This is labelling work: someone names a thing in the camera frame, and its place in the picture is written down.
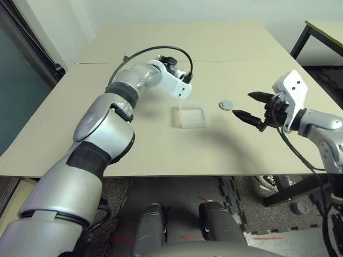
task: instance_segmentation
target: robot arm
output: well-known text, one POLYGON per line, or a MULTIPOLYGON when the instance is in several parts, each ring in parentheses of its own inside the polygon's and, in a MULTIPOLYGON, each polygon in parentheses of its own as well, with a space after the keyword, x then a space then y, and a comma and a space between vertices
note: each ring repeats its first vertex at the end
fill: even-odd
MULTIPOLYGON (((267 126, 282 127, 285 133, 298 131, 299 135, 311 140, 320 152, 325 171, 330 179, 332 204, 335 209, 343 213, 343 119, 336 115, 303 108, 307 86, 296 71, 281 77, 273 85, 273 89, 276 92, 275 95, 262 92, 249 93, 253 99, 266 103, 263 122, 260 118, 245 111, 235 110, 233 113, 240 120, 255 126, 261 132, 267 126)), ((326 220, 327 211, 323 219, 323 235, 330 255, 336 256, 332 247, 327 244, 330 241, 326 220)), ((337 221, 336 224, 337 227, 341 227, 342 221, 337 221)), ((342 228, 337 229, 335 223, 333 225, 334 231, 341 231, 342 228)), ((336 240, 340 251, 343 251, 341 238, 336 237, 336 240)))
POLYGON ((71 149, 41 178, 19 220, 4 231, 0 256, 82 256, 94 228, 105 168, 135 141, 130 122, 136 103, 151 87, 186 99, 192 87, 181 80, 185 74, 176 62, 167 70, 158 60, 119 72, 81 119, 71 149))

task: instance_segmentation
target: transparent box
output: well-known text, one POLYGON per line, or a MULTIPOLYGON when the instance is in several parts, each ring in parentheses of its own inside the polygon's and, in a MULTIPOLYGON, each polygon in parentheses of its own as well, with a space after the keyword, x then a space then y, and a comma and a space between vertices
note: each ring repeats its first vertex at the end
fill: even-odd
POLYGON ((181 103, 180 110, 180 125, 182 129, 206 128, 208 125, 208 114, 206 108, 202 104, 196 103, 181 103))

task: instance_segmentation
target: gray carpet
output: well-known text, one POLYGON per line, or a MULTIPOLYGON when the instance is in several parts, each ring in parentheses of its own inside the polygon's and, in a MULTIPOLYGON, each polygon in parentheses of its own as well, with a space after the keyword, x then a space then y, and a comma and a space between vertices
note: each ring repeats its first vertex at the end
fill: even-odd
POLYGON ((343 66, 303 67, 343 109, 343 66))
MULTIPOLYGON (((106 256, 108 250, 108 238, 116 225, 116 216, 120 207, 125 201, 125 196, 128 188, 132 183, 131 179, 126 178, 104 178, 102 186, 102 197, 108 201, 108 206, 112 209, 112 217, 110 221, 93 233, 90 247, 86 251, 85 257, 103 257, 106 256)), ((99 211, 95 217, 98 221, 104 216, 102 211, 99 211)))
POLYGON ((254 177, 225 177, 222 185, 235 192, 235 195, 227 195, 228 208, 232 214, 239 214, 243 222, 242 229, 248 233, 264 235, 268 231, 286 232, 321 226, 322 217, 308 196, 274 207, 264 207, 263 198, 271 193, 261 189, 254 177), (304 203, 308 212, 304 215, 294 214, 290 208, 292 202, 304 203))

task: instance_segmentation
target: table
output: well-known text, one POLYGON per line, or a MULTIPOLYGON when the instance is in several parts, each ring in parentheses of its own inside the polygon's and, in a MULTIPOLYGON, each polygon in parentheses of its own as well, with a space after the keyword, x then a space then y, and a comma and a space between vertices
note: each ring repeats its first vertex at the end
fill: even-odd
MULTIPOLYGON (((194 54, 192 57, 196 60, 193 91, 188 101, 207 106, 211 119, 209 128, 181 129, 177 121, 180 102, 153 88, 136 106, 135 119, 132 122, 136 133, 133 148, 119 163, 110 165, 105 176, 309 173, 283 143, 275 129, 267 128, 260 133, 256 128, 237 119, 231 111, 221 110, 218 103, 229 99, 233 102, 234 109, 243 109, 262 117, 263 104, 254 101, 247 94, 258 90, 272 93, 273 83, 281 75, 296 69, 309 87, 306 107, 341 116, 342 110, 261 25, 254 21, 243 22, 243 25, 240 22, 219 22, 218 27, 215 24, 212 25, 214 31, 219 28, 224 30, 225 24, 228 28, 242 28, 243 25, 249 27, 247 24, 251 24, 261 32, 260 37, 264 37, 257 39, 257 42, 263 42, 261 51, 272 49, 273 53, 265 57, 259 56, 260 53, 256 52, 258 47, 249 40, 250 48, 246 47, 248 44, 245 41, 241 43, 241 48, 233 43, 236 49, 229 51, 241 52, 235 53, 235 58, 218 54, 215 60, 211 55, 203 54, 201 48, 206 48, 206 45, 201 43, 200 39, 196 40, 195 35, 192 36, 193 44, 199 42, 199 45, 194 49, 190 47, 190 39, 184 41, 189 47, 185 47, 180 41, 178 46, 191 49, 190 54, 194 54)), ((106 26, 105 31, 109 31, 111 26, 106 26)), ((124 32, 114 30, 113 34, 122 39, 121 33, 124 32)), ((242 31, 240 33, 242 39, 248 40, 247 35, 251 34, 251 30, 245 30, 247 35, 242 31)), ((169 34, 170 31, 159 31, 158 38, 168 37, 169 34)), ((218 35, 222 36, 221 41, 227 37, 222 33, 218 35)), ((108 40, 104 40, 104 37, 106 33, 103 29, 90 46, 90 49, 95 51, 99 42, 102 42, 97 59, 97 55, 90 54, 90 50, 81 56, 80 60, 83 61, 78 61, 68 70, 10 148, 0 157, 0 175, 41 177, 71 146, 76 125, 94 99, 104 92, 109 77, 120 62, 119 56, 140 50, 146 47, 146 44, 162 43, 146 42, 139 47, 139 42, 134 40, 137 36, 132 33, 130 37, 126 35, 126 40, 134 42, 136 46, 132 46, 132 50, 126 48, 120 53, 119 50, 110 51, 115 38, 110 39, 109 36, 108 40)), ((231 49, 230 45, 227 45, 230 42, 226 41, 225 49, 231 49)), ((180 65, 188 68, 187 62, 181 62, 180 65)), ((299 137, 296 133, 292 133, 289 138, 313 165, 322 166, 318 150, 308 139, 299 137)))
POLYGON ((294 59, 298 57, 311 35, 343 56, 343 21, 306 20, 305 23, 305 29, 290 52, 294 59))

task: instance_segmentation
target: wall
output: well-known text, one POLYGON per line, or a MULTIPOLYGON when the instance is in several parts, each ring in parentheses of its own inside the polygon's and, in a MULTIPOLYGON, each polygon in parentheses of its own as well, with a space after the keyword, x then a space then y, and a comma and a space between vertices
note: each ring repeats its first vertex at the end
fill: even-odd
MULTIPOLYGON (((66 67, 70 67, 107 22, 257 19, 290 51, 306 19, 343 20, 343 0, 16 0, 16 3, 29 22, 36 17, 39 24, 32 24, 33 28, 50 40, 47 48, 55 48, 51 51, 60 55, 66 67)), ((343 64, 338 54, 313 38, 298 61, 302 65, 343 64)))

